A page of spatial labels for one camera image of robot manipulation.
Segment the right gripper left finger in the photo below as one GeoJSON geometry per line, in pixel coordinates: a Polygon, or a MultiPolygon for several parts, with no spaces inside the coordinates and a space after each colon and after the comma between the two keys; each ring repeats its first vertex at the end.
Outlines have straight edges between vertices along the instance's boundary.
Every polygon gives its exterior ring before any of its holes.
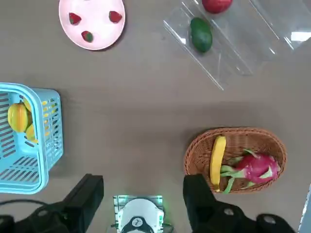
{"type": "Polygon", "coordinates": [[[2,201],[1,206],[15,203],[38,204],[28,217],[15,221],[11,215],[0,216],[2,233],[85,233],[104,197],[101,175],[86,174],[59,202],[15,199],[2,201]]]}

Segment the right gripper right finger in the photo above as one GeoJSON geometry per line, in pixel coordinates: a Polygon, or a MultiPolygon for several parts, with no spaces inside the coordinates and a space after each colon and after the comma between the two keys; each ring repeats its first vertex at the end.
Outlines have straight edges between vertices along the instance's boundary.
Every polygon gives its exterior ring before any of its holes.
{"type": "Polygon", "coordinates": [[[193,233],[293,233],[283,218],[259,214],[248,218],[240,207],[215,199],[201,174],[186,175],[183,198],[193,233]]]}

